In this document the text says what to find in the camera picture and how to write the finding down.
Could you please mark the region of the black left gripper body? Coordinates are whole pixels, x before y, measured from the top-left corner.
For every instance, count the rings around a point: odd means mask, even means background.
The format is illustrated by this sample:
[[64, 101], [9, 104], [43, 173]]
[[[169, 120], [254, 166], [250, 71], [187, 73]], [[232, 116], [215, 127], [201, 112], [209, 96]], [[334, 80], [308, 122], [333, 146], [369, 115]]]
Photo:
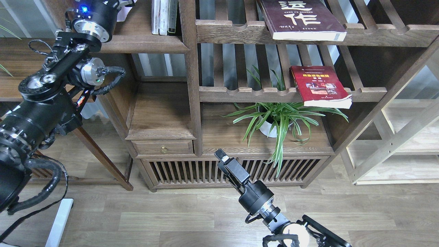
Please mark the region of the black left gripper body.
[[111, 41], [117, 15], [123, 7], [133, 7], [133, 0], [77, 0], [73, 28], [77, 33], [96, 37], [102, 43]]

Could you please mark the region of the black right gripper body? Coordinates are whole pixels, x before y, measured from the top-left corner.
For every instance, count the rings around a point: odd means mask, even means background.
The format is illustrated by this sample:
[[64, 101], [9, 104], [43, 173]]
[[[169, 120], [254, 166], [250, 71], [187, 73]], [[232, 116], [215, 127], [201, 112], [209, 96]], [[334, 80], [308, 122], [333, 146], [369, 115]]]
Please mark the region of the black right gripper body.
[[221, 158], [218, 167], [240, 193], [239, 203], [250, 215], [267, 217], [274, 210], [273, 192], [262, 181], [254, 183], [249, 173], [235, 158]]

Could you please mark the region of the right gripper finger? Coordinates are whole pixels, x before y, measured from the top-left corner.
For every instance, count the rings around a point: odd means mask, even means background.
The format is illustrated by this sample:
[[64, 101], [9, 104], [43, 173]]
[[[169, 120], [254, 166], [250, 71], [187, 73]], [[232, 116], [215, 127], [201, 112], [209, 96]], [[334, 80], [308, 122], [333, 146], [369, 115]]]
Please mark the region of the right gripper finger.
[[229, 156], [222, 149], [218, 149], [215, 151], [214, 155], [223, 163], [229, 163]]

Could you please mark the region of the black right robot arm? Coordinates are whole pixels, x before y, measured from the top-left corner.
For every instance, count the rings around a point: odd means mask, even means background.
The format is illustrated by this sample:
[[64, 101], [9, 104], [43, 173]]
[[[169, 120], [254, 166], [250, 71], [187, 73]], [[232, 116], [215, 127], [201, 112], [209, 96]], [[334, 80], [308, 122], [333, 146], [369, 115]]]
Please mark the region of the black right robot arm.
[[262, 239], [262, 245], [278, 242], [279, 247], [307, 247], [315, 238], [320, 247], [349, 247], [350, 243], [323, 227], [307, 215], [295, 223], [290, 222], [281, 210], [273, 205], [273, 192], [262, 181], [251, 182], [249, 173], [235, 159], [219, 149], [215, 152], [218, 167], [232, 186], [240, 193], [239, 203], [248, 212], [246, 223], [262, 219], [271, 235]]

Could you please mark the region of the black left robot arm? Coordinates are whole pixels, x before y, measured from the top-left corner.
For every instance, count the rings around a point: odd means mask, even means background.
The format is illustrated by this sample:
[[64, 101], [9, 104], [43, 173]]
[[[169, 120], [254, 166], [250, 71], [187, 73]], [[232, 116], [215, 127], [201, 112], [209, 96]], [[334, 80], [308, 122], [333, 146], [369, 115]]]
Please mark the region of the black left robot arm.
[[[119, 11], [134, 5], [133, 0], [79, 0], [77, 9], [66, 10], [65, 31], [58, 32], [42, 69], [21, 81], [23, 102], [1, 122], [1, 211], [12, 215], [35, 206], [59, 183], [61, 168], [32, 155], [49, 147], [55, 134], [81, 126], [86, 100], [107, 94], [126, 75], [124, 68], [105, 66], [89, 53], [111, 41]], [[50, 169], [53, 177], [38, 195], [19, 202], [32, 168]]]

